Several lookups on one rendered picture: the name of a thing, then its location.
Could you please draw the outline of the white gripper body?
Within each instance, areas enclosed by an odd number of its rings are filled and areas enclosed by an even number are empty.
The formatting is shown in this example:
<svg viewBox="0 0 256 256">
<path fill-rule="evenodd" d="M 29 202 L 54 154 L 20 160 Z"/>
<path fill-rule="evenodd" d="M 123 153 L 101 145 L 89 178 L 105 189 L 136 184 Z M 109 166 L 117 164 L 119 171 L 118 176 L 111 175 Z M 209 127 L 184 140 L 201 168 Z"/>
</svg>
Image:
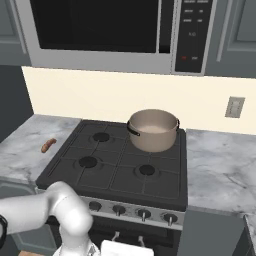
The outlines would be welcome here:
<svg viewBox="0 0 256 256">
<path fill-rule="evenodd" d="M 154 256 L 154 251 L 145 247 L 104 240 L 101 244 L 101 256 Z"/>
</svg>

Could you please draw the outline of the black gas stove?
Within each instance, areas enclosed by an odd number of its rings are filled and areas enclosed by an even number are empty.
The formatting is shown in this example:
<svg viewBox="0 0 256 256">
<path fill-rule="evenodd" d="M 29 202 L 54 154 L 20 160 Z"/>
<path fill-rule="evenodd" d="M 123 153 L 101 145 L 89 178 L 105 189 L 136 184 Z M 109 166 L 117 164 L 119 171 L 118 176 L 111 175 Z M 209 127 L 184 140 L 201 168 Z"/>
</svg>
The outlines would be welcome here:
<svg viewBox="0 0 256 256">
<path fill-rule="evenodd" d="M 83 120 L 36 180 L 43 191 L 63 181 L 89 205 L 94 216 L 180 230 L 188 204 L 186 134 L 180 129 L 174 145 L 161 153 L 135 148 L 123 123 Z M 120 216 L 112 210 L 122 205 Z M 145 221 L 139 209 L 151 212 Z M 178 220 L 171 226 L 166 213 Z"/>
</svg>

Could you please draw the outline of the black oven door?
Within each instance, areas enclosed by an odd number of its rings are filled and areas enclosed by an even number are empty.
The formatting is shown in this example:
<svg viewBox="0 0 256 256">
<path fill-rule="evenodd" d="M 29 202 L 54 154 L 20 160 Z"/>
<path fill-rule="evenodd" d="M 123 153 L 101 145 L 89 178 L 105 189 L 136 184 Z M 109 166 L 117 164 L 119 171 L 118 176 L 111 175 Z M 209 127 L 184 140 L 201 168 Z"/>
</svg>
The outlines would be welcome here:
<svg viewBox="0 0 256 256">
<path fill-rule="evenodd" d="M 139 237 L 142 236 L 145 246 L 153 249 L 155 256 L 177 256 L 180 231 L 98 216 L 93 217 L 89 237 L 97 247 L 100 247 L 104 240 L 111 240 L 116 232 L 119 232 L 117 242 L 139 246 Z"/>
</svg>

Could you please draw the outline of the grey base cupboard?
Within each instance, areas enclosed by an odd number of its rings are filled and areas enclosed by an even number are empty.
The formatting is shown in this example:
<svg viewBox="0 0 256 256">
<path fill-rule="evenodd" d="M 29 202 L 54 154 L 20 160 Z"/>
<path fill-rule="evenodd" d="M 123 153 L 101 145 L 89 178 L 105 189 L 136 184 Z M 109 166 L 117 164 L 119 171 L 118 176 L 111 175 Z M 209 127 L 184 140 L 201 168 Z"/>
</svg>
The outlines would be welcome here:
<svg viewBox="0 0 256 256">
<path fill-rule="evenodd" d="M 36 194 L 34 185 L 0 181 L 0 199 L 33 194 Z M 45 224 L 37 230 L 8 235 L 0 256 L 18 256 L 21 251 L 52 256 L 57 248 L 51 228 Z"/>
<path fill-rule="evenodd" d="M 177 256 L 256 256 L 256 218 L 189 209 Z"/>
</svg>

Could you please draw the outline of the brown sausage-shaped food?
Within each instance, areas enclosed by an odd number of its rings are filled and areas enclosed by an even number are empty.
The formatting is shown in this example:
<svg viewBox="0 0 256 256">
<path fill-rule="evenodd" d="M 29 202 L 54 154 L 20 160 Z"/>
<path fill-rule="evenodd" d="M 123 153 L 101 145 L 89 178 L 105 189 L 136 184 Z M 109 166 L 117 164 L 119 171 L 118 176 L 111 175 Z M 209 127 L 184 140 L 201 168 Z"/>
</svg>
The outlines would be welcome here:
<svg viewBox="0 0 256 256">
<path fill-rule="evenodd" d="M 57 142 L 57 140 L 55 138 L 51 138 L 49 140 L 47 140 L 41 147 L 41 152 L 42 153 L 46 153 L 48 151 L 48 149 Z"/>
</svg>

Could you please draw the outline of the silver microwave oven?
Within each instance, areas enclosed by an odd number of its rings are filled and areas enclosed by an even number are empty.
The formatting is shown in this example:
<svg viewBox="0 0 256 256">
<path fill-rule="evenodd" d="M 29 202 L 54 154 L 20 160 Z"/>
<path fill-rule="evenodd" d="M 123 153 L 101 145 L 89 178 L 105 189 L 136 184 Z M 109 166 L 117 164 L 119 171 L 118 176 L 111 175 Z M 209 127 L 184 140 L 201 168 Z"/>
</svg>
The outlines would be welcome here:
<svg viewBox="0 0 256 256">
<path fill-rule="evenodd" d="M 170 52 L 159 52 L 162 0 L 15 0 L 34 67 L 202 75 L 217 0 L 173 0 Z"/>
</svg>

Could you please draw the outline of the grey wall outlet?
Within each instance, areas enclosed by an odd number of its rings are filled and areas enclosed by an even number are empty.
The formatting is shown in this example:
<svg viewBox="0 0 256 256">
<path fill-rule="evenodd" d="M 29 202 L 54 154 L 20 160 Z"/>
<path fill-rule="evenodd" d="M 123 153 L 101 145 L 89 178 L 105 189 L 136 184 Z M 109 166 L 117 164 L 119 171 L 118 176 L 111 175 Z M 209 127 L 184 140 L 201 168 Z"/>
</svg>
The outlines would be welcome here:
<svg viewBox="0 0 256 256">
<path fill-rule="evenodd" d="M 239 118 L 245 102 L 244 97 L 229 97 L 225 116 L 227 118 Z"/>
</svg>

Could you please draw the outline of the grey wall cupboard door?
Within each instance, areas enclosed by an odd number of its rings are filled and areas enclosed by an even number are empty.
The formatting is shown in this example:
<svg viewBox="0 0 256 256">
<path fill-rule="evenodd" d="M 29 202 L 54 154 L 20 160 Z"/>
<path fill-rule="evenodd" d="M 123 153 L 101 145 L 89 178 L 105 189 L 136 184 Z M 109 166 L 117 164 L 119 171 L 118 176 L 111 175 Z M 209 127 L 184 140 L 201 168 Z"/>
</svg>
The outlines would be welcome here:
<svg viewBox="0 0 256 256">
<path fill-rule="evenodd" d="M 0 65 L 31 65 L 15 0 L 0 0 Z"/>
<path fill-rule="evenodd" d="M 228 0 L 217 0 L 207 76 L 256 78 L 256 0 L 233 0 L 224 50 L 216 61 Z"/>
</svg>

